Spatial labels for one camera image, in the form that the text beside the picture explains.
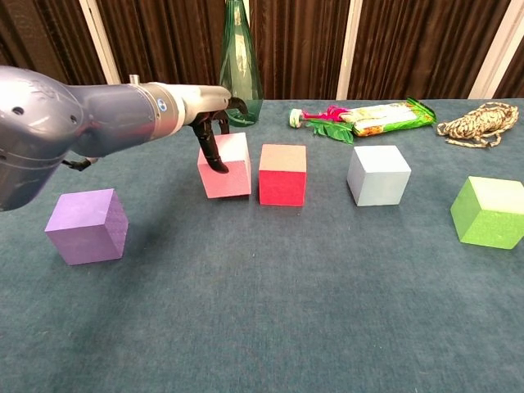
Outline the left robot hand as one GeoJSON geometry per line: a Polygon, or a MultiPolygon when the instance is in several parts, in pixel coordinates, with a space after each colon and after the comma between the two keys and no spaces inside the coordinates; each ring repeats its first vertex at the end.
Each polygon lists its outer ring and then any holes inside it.
{"type": "Polygon", "coordinates": [[[226,110],[239,110],[248,114],[246,103],[234,97],[225,87],[211,85],[189,86],[183,95],[186,109],[184,124],[192,128],[207,164],[212,170],[226,174],[228,167],[222,162],[212,124],[217,121],[222,135],[229,134],[229,119],[226,110]]]}

